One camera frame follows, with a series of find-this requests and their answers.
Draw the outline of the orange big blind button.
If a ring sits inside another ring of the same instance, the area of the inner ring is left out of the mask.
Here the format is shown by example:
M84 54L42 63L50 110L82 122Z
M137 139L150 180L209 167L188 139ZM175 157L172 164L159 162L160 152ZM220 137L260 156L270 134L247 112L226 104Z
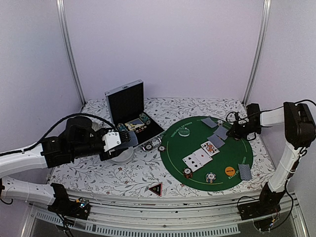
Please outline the orange big blind button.
M225 168L225 174L228 176L234 176L236 173L235 169L231 166Z

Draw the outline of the dealt blue checkered cards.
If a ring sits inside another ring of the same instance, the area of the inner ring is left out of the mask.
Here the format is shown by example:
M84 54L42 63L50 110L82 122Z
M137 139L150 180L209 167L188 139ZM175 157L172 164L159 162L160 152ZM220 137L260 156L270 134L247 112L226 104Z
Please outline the dealt blue checkered cards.
M238 168L239 168L241 180L250 181L252 179L249 164L238 164Z

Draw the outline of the clear acrylic dealer button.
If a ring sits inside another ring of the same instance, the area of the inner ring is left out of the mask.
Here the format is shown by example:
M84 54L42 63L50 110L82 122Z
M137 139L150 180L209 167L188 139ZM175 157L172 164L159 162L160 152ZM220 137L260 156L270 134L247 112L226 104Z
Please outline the clear acrylic dealer button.
M178 134L182 137L187 137L190 135L190 130L187 127L179 128Z

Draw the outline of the black red 100 chip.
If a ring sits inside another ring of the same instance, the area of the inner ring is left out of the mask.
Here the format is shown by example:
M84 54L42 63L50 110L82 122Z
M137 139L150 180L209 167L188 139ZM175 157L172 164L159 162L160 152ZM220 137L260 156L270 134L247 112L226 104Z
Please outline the black red 100 chip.
M158 147L158 150L159 150L160 152L163 152L163 151L165 151L165 147L164 147L164 146L159 146L159 147Z

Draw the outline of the black red chip stack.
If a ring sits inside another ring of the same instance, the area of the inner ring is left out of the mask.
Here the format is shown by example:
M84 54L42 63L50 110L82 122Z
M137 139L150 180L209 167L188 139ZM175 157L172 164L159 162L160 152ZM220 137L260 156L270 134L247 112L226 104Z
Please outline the black red chip stack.
M185 168L183 170L183 176L186 178L186 179L191 179L193 177L193 171L190 169L190 168Z

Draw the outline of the red black triangle card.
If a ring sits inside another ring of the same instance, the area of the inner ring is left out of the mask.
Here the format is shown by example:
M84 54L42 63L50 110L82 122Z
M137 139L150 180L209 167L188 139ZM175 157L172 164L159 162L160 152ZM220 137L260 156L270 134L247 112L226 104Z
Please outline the red black triangle card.
M154 194L158 195L159 197L162 196L162 183L158 183L152 187L149 187L149 190Z

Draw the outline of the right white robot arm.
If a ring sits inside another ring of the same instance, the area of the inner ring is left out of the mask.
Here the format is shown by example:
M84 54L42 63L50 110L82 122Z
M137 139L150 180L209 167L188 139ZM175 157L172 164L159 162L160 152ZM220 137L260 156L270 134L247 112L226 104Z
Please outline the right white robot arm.
M287 191L287 184L299 164L300 158L316 139L316 123L308 104L314 101L303 99L297 102L284 102L282 106L261 110L259 104L246 106L246 116L241 118L234 113L235 120L226 133L236 140L246 139L249 134L260 134L262 128L283 125L285 145L275 173L261 190L255 211L266 215L271 211Z

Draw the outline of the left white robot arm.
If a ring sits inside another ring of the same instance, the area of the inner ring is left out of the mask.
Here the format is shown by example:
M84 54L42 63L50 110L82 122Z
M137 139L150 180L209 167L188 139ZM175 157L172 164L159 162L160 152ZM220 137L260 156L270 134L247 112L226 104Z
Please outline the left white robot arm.
M75 159L93 155L106 156L107 152L122 143L122 138L113 124L96 117L109 126L95 131L92 128L94 115L76 113L57 121L51 132L61 122L65 130L59 136L45 133L36 143L1 153L0 155L0 197L19 199L54 206L62 214L70 214L73 203L68 200L63 186L40 185L10 178L11 174L32 169L53 168L74 162Z

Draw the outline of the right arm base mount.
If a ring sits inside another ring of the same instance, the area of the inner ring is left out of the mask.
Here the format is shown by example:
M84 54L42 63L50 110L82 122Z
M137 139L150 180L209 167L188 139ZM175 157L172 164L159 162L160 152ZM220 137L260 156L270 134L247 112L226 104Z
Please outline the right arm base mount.
M254 201L240 204L239 202L243 198L250 198ZM249 196L242 196L238 199L237 209L243 221L268 216L267 218L258 219L253 222L254 227L260 232L269 232L274 227L281 211L279 204L261 204L258 199Z

